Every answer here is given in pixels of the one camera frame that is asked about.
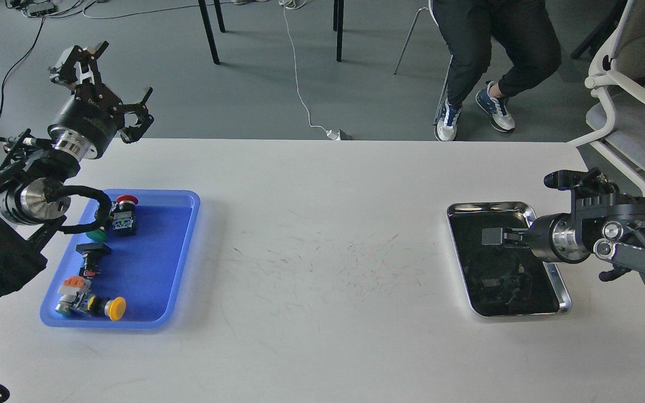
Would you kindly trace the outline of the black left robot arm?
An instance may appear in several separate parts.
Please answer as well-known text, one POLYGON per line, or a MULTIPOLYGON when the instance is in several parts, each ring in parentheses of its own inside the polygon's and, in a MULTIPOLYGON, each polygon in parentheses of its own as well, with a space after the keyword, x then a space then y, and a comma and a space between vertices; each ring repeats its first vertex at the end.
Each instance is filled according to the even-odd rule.
POLYGON ((49 69, 53 83, 70 98, 48 138, 30 130, 1 138, 7 157, 0 165, 0 297, 21 290, 46 268, 43 249, 57 232, 94 231, 108 221, 110 197, 103 191, 65 181, 80 171, 83 159, 98 159, 114 137, 139 141, 154 119, 146 102, 125 104, 101 79, 97 66, 108 47, 72 46, 49 69))

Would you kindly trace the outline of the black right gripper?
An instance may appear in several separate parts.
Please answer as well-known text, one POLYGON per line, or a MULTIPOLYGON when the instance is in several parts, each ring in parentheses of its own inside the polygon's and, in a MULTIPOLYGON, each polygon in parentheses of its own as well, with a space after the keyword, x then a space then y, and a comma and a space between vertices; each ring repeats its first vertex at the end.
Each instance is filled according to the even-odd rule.
POLYGON ((570 214, 539 217, 527 228, 494 227, 482 230, 482 245, 529 247, 543 262, 578 264, 591 254, 577 242, 570 214))

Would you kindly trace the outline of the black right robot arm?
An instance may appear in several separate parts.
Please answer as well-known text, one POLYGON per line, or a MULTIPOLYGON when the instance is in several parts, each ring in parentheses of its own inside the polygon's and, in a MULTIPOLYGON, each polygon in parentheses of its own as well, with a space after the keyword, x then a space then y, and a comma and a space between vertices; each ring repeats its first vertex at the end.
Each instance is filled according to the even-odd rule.
POLYGON ((598 168, 556 171, 544 184, 571 192, 570 212, 538 217, 527 229, 486 228, 482 245, 529 249, 549 263, 578 264, 595 255, 612 264, 599 274, 604 282, 645 274, 645 197, 621 193, 598 168))

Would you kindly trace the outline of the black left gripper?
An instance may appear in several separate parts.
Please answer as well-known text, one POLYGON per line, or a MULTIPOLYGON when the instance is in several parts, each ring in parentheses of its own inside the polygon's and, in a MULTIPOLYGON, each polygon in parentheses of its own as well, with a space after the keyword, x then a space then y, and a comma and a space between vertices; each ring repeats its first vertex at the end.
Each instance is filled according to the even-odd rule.
POLYGON ((93 102, 109 100, 97 66, 97 60, 108 46, 107 41, 93 50, 72 46, 48 69, 50 81, 66 87, 72 95, 48 127, 54 140, 52 148, 77 160, 101 158, 117 132, 125 144, 138 142, 154 122, 146 105, 153 93, 152 87, 140 102, 115 105, 115 114, 93 102), (127 114, 135 115, 133 125, 126 126, 127 114))

